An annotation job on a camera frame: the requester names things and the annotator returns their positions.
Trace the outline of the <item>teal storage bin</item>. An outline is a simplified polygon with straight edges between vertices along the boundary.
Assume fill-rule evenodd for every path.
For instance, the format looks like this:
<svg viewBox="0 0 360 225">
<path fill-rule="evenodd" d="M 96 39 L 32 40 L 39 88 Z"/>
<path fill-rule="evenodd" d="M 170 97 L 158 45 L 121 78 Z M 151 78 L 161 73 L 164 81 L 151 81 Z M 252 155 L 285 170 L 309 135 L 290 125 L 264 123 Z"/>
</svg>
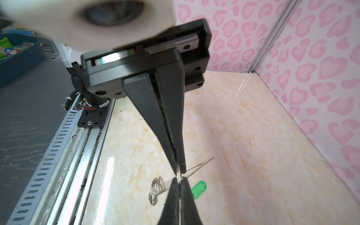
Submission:
<svg viewBox="0 0 360 225">
<path fill-rule="evenodd" d="M 1 86 L 19 77 L 46 58 L 40 42 L 35 37 L 5 33 L 1 34 L 1 40 L 7 40 L 14 46 L 24 42 L 33 44 L 14 56 L 1 60 Z"/>
</svg>

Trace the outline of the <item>right corner aluminium post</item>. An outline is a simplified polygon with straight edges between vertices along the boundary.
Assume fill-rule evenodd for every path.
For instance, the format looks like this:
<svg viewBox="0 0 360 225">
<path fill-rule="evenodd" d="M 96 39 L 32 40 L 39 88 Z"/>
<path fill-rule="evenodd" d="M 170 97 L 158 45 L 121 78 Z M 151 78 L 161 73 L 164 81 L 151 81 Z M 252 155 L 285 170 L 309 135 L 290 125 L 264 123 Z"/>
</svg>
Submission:
<svg viewBox="0 0 360 225">
<path fill-rule="evenodd" d="M 268 35 L 264 39 L 264 42 L 259 48 L 258 53 L 256 54 L 254 60 L 252 61 L 248 73 L 256 73 L 260 67 L 263 60 L 266 58 L 270 49 L 274 45 L 275 41 L 287 25 L 288 21 L 292 17 L 293 13 L 301 3 L 301 0 L 288 0 L 286 1 L 284 7 L 280 11 L 276 21 L 274 22 L 272 28 L 270 29 Z"/>
</svg>

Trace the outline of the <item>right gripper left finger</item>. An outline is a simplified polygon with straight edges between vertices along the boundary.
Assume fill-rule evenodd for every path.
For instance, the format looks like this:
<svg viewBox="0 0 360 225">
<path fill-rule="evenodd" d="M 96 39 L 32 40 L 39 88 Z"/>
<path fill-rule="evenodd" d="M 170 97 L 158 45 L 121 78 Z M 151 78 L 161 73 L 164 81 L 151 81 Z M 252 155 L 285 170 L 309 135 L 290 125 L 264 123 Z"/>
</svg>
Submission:
<svg viewBox="0 0 360 225">
<path fill-rule="evenodd" d="M 158 225 L 180 224 L 180 185 L 177 178 L 171 182 L 164 209 Z"/>
</svg>

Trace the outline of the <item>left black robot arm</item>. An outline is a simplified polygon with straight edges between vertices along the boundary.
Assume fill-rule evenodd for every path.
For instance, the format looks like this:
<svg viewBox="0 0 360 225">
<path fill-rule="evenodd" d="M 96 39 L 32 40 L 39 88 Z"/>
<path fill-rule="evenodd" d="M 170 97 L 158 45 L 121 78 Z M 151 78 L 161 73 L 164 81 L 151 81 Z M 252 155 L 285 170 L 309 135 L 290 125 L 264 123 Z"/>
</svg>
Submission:
<svg viewBox="0 0 360 225">
<path fill-rule="evenodd" d="M 211 39 L 202 18 L 133 44 L 86 52 L 68 72 L 74 88 L 93 106 L 128 97 L 156 135 L 173 171 L 185 173 L 184 95 L 204 84 Z"/>
</svg>

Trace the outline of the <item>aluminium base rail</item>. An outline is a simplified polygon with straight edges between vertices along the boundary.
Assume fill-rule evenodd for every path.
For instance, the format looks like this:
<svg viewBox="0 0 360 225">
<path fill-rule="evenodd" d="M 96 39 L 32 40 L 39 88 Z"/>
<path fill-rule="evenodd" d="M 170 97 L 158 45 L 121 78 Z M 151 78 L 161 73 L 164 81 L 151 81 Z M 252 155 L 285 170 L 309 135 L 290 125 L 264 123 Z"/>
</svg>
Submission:
<svg viewBox="0 0 360 225">
<path fill-rule="evenodd" d="M 8 225 L 79 225 L 82 223 L 115 101 L 79 127 L 83 110 L 71 109 L 15 206 Z"/>
</svg>

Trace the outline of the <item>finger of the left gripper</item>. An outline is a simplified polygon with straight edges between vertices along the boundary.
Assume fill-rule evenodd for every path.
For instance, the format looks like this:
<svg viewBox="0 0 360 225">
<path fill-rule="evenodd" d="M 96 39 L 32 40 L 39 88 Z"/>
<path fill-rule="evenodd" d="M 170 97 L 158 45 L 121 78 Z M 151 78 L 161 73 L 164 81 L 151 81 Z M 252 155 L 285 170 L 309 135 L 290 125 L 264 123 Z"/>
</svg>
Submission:
<svg viewBox="0 0 360 225">
<path fill-rule="evenodd" d="M 176 156 L 169 139 L 164 121 L 164 115 L 147 73 L 126 78 L 122 81 L 123 90 L 156 135 L 159 143 L 171 165 L 177 168 Z"/>
<path fill-rule="evenodd" d="M 170 62 L 156 69 L 156 81 L 161 99 L 168 136 L 175 159 L 172 165 L 186 172 L 186 160 L 183 143 L 183 112 L 185 93 L 185 70 L 181 54 L 176 48 L 164 52 L 165 59 Z"/>
</svg>

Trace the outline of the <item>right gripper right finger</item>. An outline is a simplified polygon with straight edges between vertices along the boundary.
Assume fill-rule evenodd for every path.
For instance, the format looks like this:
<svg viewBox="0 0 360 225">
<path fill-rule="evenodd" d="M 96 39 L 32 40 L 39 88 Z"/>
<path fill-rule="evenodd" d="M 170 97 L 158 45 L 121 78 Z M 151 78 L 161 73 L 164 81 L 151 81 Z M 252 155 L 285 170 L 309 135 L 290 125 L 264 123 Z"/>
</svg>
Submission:
<svg viewBox="0 0 360 225">
<path fill-rule="evenodd" d="M 186 177 L 180 182 L 180 225 L 202 225 L 196 203 Z"/>
</svg>

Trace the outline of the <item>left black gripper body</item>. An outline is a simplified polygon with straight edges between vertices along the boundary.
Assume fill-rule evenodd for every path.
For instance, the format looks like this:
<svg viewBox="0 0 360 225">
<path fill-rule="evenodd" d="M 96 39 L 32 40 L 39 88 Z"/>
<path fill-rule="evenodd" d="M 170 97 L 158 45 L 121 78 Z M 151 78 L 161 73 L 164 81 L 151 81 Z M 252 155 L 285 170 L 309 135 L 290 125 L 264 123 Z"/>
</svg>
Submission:
<svg viewBox="0 0 360 225">
<path fill-rule="evenodd" d="M 135 44 L 87 52 L 81 56 L 81 80 L 88 92 L 100 98 L 125 98 L 123 79 L 179 62 L 185 74 L 185 91 L 189 92 L 204 84 L 211 39 L 208 22 L 202 18 Z"/>
</svg>

